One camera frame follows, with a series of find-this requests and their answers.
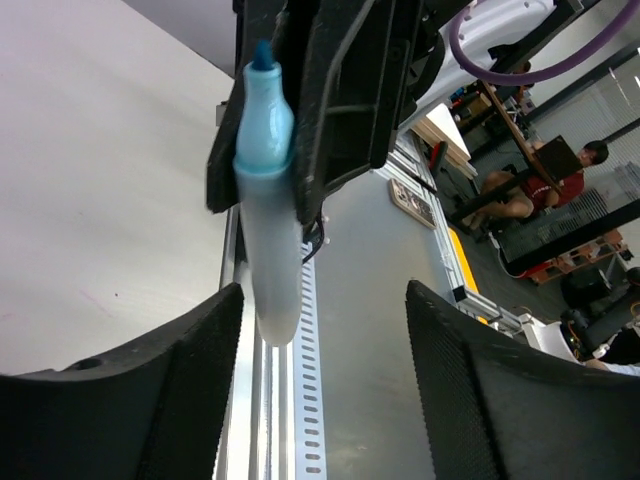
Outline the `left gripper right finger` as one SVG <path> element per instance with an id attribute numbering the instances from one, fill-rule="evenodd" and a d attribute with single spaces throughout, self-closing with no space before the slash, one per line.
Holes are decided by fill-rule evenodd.
<path id="1" fill-rule="evenodd" d="M 638 378 L 523 345 L 416 280 L 406 312 L 437 478 L 638 478 Z"/>

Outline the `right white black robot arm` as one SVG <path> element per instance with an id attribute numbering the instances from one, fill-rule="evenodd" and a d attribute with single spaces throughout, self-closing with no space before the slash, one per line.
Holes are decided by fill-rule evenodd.
<path id="1" fill-rule="evenodd" d="M 294 118 L 284 142 L 297 219 L 383 166 L 396 133 L 477 69 L 505 73 L 574 14 L 565 1 L 238 1 L 234 85 L 207 163 L 206 204 L 239 201 L 233 161 L 244 71 L 268 48 Z"/>

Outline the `blue marker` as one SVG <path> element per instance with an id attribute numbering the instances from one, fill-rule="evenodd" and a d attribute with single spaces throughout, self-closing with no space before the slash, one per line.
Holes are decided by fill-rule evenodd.
<path id="1" fill-rule="evenodd" d="M 293 338 L 301 315 L 302 227 L 293 192 L 294 114 L 271 44 L 243 69 L 245 100 L 233 168 L 259 333 L 272 346 Z"/>

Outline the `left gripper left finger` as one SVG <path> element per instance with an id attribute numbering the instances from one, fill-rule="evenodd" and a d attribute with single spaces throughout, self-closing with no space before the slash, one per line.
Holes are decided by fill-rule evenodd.
<path id="1" fill-rule="evenodd" d="M 1 379 L 5 479 L 208 479 L 223 429 L 244 295 L 61 370 Z"/>

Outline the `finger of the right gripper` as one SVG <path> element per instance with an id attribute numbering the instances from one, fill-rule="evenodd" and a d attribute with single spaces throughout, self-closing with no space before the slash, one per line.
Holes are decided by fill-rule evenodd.
<path id="1" fill-rule="evenodd" d="M 242 71 L 250 61 L 259 40 L 271 40 L 277 29 L 277 16 L 285 1 L 233 1 L 236 14 L 234 37 L 234 83 L 218 127 L 206 169 L 206 206 L 214 214 L 222 213 L 238 202 L 238 190 L 232 162 L 245 98 Z"/>
<path id="2" fill-rule="evenodd" d="M 325 198 L 383 164 L 376 134 L 388 136 L 397 87 L 420 22 L 420 1 L 322 1 L 303 64 L 294 149 L 295 201 L 308 225 Z"/>

